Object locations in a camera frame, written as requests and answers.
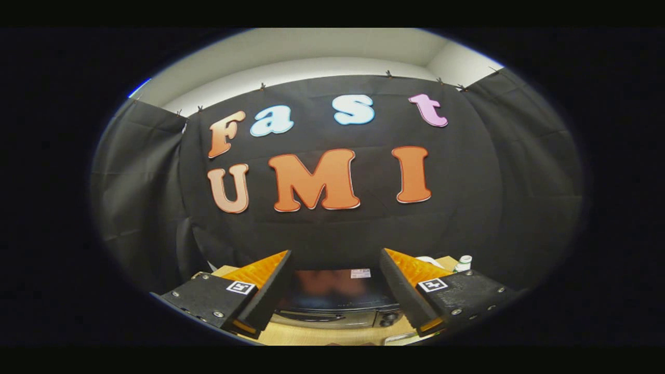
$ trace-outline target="letter m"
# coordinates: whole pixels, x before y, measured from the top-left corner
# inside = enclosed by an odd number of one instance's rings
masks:
[[[296,212],[300,203],[294,200],[293,192],[309,209],[319,202],[323,188],[326,198],[321,202],[329,210],[353,209],[360,206],[360,199],[353,194],[351,182],[351,160],[356,154],[349,149],[329,150],[321,156],[314,174],[310,173],[294,154],[272,157],[268,165],[275,169],[277,177],[278,212]]]

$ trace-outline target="ceiling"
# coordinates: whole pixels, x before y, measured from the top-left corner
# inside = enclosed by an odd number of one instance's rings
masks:
[[[419,29],[253,29],[210,45],[152,77],[141,101],[164,106],[221,77],[316,57],[363,57],[427,65],[448,40]]]

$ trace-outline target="orange letter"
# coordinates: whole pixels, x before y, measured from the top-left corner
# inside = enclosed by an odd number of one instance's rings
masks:
[[[275,210],[296,212],[300,209],[300,203],[293,199],[293,191],[307,208],[314,209],[324,187],[326,198],[321,202],[323,208],[337,210],[360,206],[360,199],[353,195],[351,184],[351,160],[355,156],[349,149],[329,150],[321,156],[314,174],[294,154],[272,157],[268,165],[275,169],[279,198]]]
[[[212,131],[212,148],[208,152],[209,158],[215,158],[231,148],[231,145],[226,143],[226,137],[228,136],[229,139],[235,138],[235,133],[238,131],[238,123],[236,121],[239,122],[243,119],[245,119],[245,112],[239,110],[210,126],[210,130]]]
[[[428,152],[425,148],[404,146],[392,150],[392,155],[400,161],[402,169],[402,191],[397,194],[401,203],[421,202],[432,197],[432,191],[425,187],[425,167],[423,159]]]
[[[217,207],[227,213],[242,213],[249,205],[249,196],[247,195],[247,183],[245,173],[249,170],[247,164],[233,165],[229,168],[229,174],[235,181],[235,192],[237,198],[234,202],[229,201],[224,193],[224,169],[213,169],[208,172],[210,187],[212,188],[212,197],[215,199]]]

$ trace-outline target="letter s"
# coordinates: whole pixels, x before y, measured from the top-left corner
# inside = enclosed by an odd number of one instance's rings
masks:
[[[334,119],[343,125],[366,124],[374,119],[372,99],[364,94],[346,94],[336,97],[332,107],[337,110]]]

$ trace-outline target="pink letter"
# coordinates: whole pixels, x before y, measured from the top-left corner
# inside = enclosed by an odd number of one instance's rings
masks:
[[[439,102],[430,100],[430,97],[426,94],[417,94],[416,96],[410,97],[409,102],[418,105],[420,116],[422,116],[422,119],[427,121],[428,124],[436,127],[444,127],[448,124],[448,120],[445,117],[439,117],[438,114],[436,114],[436,110],[434,110],[434,108],[441,108]]]

